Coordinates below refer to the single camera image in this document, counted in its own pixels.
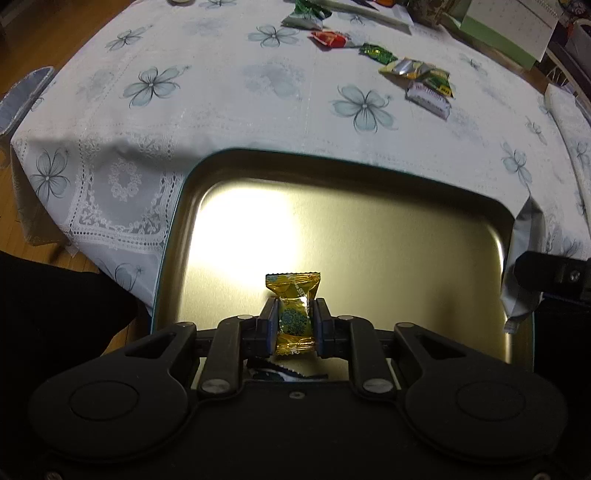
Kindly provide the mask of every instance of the circular pad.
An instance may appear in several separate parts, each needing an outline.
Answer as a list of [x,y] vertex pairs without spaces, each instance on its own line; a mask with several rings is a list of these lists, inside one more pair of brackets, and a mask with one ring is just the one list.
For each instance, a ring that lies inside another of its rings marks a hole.
[[430,443],[493,463],[555,447],[566,426],[566,406],[548,381],[492,359],[483,364],[451,358],[436,365],[404,400],[411,424]]
[[116,460],[165,441],[188,410],[185,389],[158,361],[107,355],[41,385],[29,418],[38,435],[67,456]]
[[477,420],[509,420],[521,413],[525,398],[516,388],[499,382],[474,382],[457,391],[457,406]]
[[131,412],[139,394],[123,382],[99,381],[86,384],[70,397],[70,408],[86,420],[114,420]]

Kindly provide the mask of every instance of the white tablecloth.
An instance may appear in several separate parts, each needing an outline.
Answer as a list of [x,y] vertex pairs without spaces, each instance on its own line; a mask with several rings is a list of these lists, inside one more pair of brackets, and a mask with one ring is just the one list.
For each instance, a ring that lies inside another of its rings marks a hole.
[[230,147],[407,171],[494,197],[514,216],[531,194],[547,222],[543,248],[591,255],[569,153],[530,85],[442,28],[409,35],[345,13],[324,22],[451,72],[445,122],[355,49],[324,51],[281,28],[292,10],[139,0],[35,103],[12,145],[56,224],[104,272],[152,305],[183,180]]

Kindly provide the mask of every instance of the gold candy wrapper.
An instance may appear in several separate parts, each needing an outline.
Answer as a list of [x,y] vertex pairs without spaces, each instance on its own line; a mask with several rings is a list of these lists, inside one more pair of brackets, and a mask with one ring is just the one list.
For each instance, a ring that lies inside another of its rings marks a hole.
[[409,80],[416,80],[433,68],[435,68],[435,65],[431,63],[404,57],[402,60],[388,63],[378,71],[381,73],[391,73]]
[[279,299],[277,355],[314,350],[310,302],[316,296],[319,283],[319,273],[266,275],[266,287]]

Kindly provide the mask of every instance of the screw head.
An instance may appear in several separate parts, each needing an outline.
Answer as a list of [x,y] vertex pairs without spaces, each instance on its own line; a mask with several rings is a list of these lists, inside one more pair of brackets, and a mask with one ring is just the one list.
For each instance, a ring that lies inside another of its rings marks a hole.
[[363,389],[370,393],[388,393],[394,388],[394,384],[385,378],[370,378],[363,382]]
[[230,383],[223,378],[211,378],[210,380],[203,382],[201,390],[211,393],[212,395],[219,395],[230,390]]

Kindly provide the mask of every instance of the candy wrapper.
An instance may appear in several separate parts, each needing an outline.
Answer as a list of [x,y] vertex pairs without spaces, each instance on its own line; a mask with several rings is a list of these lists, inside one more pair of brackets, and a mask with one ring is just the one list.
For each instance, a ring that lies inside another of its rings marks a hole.
[[294,11],[281,22],[285,27],[322,30],[322,21],[332,15],[330,10],[308,0],[295,0],[295,2]]
[[381,73],[390,73],[409,80],[416,80],[433,68],[435,68],[435,65],[431,63],[425,63],[424,61],[405,57],[402,60],[388,63],[385,67],[380,68],[379,71]]
[[388,63],[380,68],[379,72],[394,75],[400,79],[416,80],[441,95],[453,98],[449,72],[437,68],[432,63],[403,58],[398,62]]
[[316,296],[319,283],[319,273],[284,273],[265,277],[265,285],[279,299],[277,355],[314,350],[310,302]]
[[452,108],[443,95],[420,82],[411,82],[406,97],[444,120],[447,120]]
[[323,30],[321,32],[311,32],[311,35],[316,41],[330,48],[351,48],[363,44],[361,38],[350,33]]
[[359,49],[359,54],[366,55],[370,59],[374,59],[384,65],[388,63],[392,63],[393,61],[398,60],[398,57],[394,55],[391,51],[386,50],[379,45],[373,45],[371,43],[364,43],[363,46]]
[[452,88],[449,85],[449,72],[445,70],[433,68],[419,77],[418,81],[437,93],[453,98]]

